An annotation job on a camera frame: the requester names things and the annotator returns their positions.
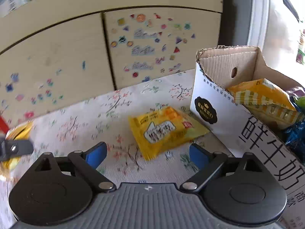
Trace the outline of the yellow snack packet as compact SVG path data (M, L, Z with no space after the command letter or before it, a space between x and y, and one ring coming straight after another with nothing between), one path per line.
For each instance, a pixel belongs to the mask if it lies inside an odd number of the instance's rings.
M146 161L209 133L196 119L171 106L129 117L128 120L130 130Z

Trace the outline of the yellow striped snack bag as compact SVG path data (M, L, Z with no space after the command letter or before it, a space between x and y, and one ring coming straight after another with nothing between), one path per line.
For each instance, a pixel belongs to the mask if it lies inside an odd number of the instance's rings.
M229 87L228 91L235 103L245 106L270 128L283 130L304 119L288 93L267 79L242 82Z

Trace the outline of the blue foil snack bag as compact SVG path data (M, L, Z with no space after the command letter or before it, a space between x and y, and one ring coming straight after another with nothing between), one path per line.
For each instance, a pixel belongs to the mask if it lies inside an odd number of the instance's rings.
M286 129L284 138L285 145L304 162L304 119Z

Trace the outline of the purple snack bag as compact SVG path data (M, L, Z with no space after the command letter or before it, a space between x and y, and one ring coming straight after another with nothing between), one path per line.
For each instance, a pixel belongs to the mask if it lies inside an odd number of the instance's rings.
M288 90L286 90L286 93L289 95L290 101L295 102L298 100L304 100L305 97L305 91L303 87L295 86Z

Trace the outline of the green yellow snack bag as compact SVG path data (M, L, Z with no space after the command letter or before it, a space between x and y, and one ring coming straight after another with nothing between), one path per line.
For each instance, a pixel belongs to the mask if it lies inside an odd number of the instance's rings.
M22 123L9 129L6 135L1 132L1 180L7 180L22 156L31 155L34 151L30 141L33 122Z

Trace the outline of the red box on floor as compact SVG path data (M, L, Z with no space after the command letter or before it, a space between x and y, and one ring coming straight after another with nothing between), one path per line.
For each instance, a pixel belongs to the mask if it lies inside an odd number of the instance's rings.
M7 132L10 130L5 120L0 116L0 131L4 134L7 134Z

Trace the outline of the floral tablecloth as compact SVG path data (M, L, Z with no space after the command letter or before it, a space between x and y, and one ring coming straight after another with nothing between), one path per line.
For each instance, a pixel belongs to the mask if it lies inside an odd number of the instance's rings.
M15 183L44 152L63 157L107 144L107 157L98 171L116 185L122 182L174 182L180 185L197 172L189 144L143 159L129 128L128 118L171 106L189 114L194 70L116 90L36 118L30 132L34 151L17 160L11 171L1 169L1 228L15 218L8 196Z

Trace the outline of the cardboard box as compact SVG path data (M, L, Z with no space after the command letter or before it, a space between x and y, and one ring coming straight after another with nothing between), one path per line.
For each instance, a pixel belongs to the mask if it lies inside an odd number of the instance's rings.
M283 213L290 228L304 228L304 166L270 126L237 103L228 89L267 79L283 90L298 83L268 67L257 47L201 49L195 57L191 112L235 157L254 153L287 194Z

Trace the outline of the cream cabinet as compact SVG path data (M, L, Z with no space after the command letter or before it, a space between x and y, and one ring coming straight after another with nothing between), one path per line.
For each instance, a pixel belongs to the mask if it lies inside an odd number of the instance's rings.
M194 68L223 0L23 0L1 18L1 117L33 117Z

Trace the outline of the beige refrigerator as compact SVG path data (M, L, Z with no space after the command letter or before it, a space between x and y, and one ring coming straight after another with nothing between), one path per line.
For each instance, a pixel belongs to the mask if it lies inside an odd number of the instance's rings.
M304 0L223 0L219 45L256 46L266 64L304 85L297 62Z

